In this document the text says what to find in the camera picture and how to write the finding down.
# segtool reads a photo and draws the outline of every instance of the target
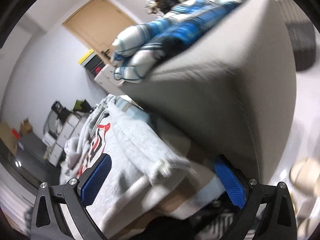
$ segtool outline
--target drawer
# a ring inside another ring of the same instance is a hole
[[[79,121],[80,121],[79,118],[73,114],[71,114],[67,120],[68,124],[70,124],[73,127],[76,127]]]
[[[94,78],[94,81],[97,82],[105,91],[115,96],[124,95],[124,93],[110,80],[104,76],[104,73],[100,71],[100,73]]]
[[[65,138],[64,136],[59,136],[57,139],[57,144],[60,145],[61,147],[64,147],[64,145],[67,142],[67,138]]]
[[[103,75],[115,86],[118,86],[122,81],[121,80],[115,80],[113,78],[113,73],[115,71],[115,68],[111,65],[107,64],[102,70]]]
[[[82,122],[78,123],[78,125],[75,127],[75,129],[73,130],[73,132],[71,134],[71,138],[80,136],[83,125],[84,125],[84,123],[82,123]]]
[[[74,129],[74,127],[71,124],[69,124],[68,122],[66,122],[62,128],[61,133],[59,134],[59,137],[63,136],[64,138],[69,139],[72,132],[73,132],[73,129]]]
[[[57,166],[62,152],[63,152],[63,148],[60,147],[58,144],[56,144],[50,153],[49,162],[52,165]]]

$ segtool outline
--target red object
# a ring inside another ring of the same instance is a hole
[[[100,129],[103,129],[103,130],[104,130],[104,135],[103,135],[103,137],[104,137],[104,146],[103,146],[103,149],[102,149],[102,153],[105,153],[105,152],[104,152],[104,148],[106,147],[106,133],[107,133],[107,131],[110,129],[110,126],[111,126],[110,123],[108,123],[107,125],[99,124],[99,125],[97,126],[97,128],[100,128]]]
[[[94,70],[94,74],[98,75],[98,73],[100,72],[100,70],[102,70],[102,68],[100,66],[98,66],[95,70]]]
[[[15,128],[12,128],[11,132],[13,133],[15,138],[17,138],[18,140],[20,139],[20,134],[17,132],[17,130]]]

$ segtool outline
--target floor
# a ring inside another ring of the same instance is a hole
[[[304,208],[310,208],[313,222],[311,227],[314,229],[320,222],[320,198],[316,199],[295,189],[289,180],[289,172],[293,164],[306,157],[314,157],[320,161],[320,34],[317,30],[316,41],[315,64],[308,70],[297,73],[297,98],[291,133],[279,166],[270,181],[271,185],[276,185],[279,181],[287,184],[298,210],[303,203]]]

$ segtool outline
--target blue gripper pad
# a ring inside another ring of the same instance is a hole
[[[243,208],[246,202],[245,190],[231,169],[220,158],[214,162],[214,170],[221,180],[233,205]]]
[[[111,157],[106,155],[81,188],[80,201],[84,207],[93,204],[112,166]]]

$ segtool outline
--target blue plaid blanket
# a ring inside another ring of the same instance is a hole
[[[244,1],[188,0],[161,19],[130,26],[113,43],[114,78],[141,82],[157,62],[189,48]]]

